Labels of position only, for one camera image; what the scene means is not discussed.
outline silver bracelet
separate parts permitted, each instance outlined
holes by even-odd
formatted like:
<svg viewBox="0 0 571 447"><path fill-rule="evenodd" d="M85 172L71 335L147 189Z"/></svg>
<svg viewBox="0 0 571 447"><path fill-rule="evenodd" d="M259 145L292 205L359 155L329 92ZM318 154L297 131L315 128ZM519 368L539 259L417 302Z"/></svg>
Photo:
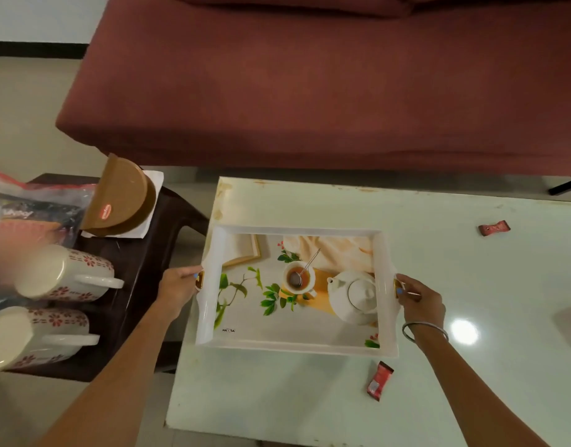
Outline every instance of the silver bracelet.
<svg viewBox="0 0 571 447"><path fill-rule="evenodd" d="M430 323L430 322L427 322L427 321L409 321L409 322L407 322L407 323L405 323L405 324L403 325L403 328L401 328L401 332L403 333L403 335L405 336L406 339L411 340L411 341L414 342L414 343L416 343L416 340L415 340L414 338L409 337L409 336L408 336L408 333L405 332L405 328L407 328L408 326L411 326L411 325L426 325L426 326L430 326L430 327L432 327L432 328L436 328L436 329L438 329L440 332L443 333L445 339L447 339L447 342L448 342L448 334L447 334L447 332L446 332L445 330L443 330L441 327L438 327L437 325L435 325L434 323Z"/></svg>

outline floor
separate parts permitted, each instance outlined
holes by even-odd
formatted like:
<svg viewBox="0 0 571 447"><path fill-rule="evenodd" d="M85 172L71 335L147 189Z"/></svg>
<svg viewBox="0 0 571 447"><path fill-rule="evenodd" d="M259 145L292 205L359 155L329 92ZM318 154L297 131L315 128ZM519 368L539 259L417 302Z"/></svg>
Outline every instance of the floor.
<svg viewBox="0 0 571 447"><path fill-rule="evenodd" d="M54 120L72 83L79 61L0 58L0 171L18 180L44 172L96 176L105 157L97 150L75 143L54 127ZM196 208L210 215L220 175L274 180L338 183L372 187L426 189L469 194L549 198L545 191L568 178L554 176L488 176L398 172L333 172L312 170L203 170L165 167L166 184ZM571 193L560 196L571 200ZM184 229L172 263L200 262L204 238ZM181 339L185 317L170 327L168 338ZM173 376L154 378L145 409L138 446L187 445L244 447L254 442L163 427ZM84 389L85 384L0 374L0 446L26 446L43 433Z"/></svg>

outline floral mug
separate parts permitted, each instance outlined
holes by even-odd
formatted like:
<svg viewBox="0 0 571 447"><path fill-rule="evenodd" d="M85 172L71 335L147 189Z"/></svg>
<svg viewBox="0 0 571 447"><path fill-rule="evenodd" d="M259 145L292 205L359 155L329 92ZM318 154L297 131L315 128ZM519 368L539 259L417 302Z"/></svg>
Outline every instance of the floral mug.
<svg viewBox="0 0 571 447"><path fill-rule="evenodd" d="M0 370L59 362L98 342L99 336L89 334L89 320L79 310L21 306L0 310Z"/></svg>
<svg viewBox="0 0 571 447"><path fill-rule="evenodd" d="M123 286L109 260L57 244L29 257L14 279L17 292L33 300L94 301Z"/></svg>

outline sofa leg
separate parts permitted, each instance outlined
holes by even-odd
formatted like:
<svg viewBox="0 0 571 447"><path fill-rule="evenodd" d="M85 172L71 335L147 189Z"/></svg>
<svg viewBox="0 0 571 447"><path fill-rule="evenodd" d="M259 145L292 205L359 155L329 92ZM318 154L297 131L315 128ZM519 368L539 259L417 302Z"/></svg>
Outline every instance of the sofa leg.
<svg viewBox="0 0 571 447"><path fill-rule="evenodd" d="M571 191L571 180L569 180L566 183L563 183L562 185L558 185L557 187L550 188L548 190L548 194L550 196L557 196L559 194L563 194L569 191Z"/></svg>

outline white napkin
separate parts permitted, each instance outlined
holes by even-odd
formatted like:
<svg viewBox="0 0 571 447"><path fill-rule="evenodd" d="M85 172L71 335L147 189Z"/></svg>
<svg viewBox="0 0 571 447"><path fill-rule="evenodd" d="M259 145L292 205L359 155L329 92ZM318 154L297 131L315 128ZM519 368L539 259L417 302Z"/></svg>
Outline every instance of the white napkin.
<svg viewBox="0 0 571 447"><path fill-rule="evenodd" d="M153 218L153 212L155 211L155 207L157 206L157 198L159 197L159 192L162 189L163 185L163 172L161 171L143 171L147 177L151 179L153 185L155 186L155 205L153 206L153 210L149 213L147 219L145 219L141 224L139 224L134 229L126 232L120 233L118 235L106 235L106 237L113 237L113 238L145 238L147 231L149 230L149 225L151 225L151 218ZM94 235L83 231L81 233L83 237L91 238Z"/></svg>

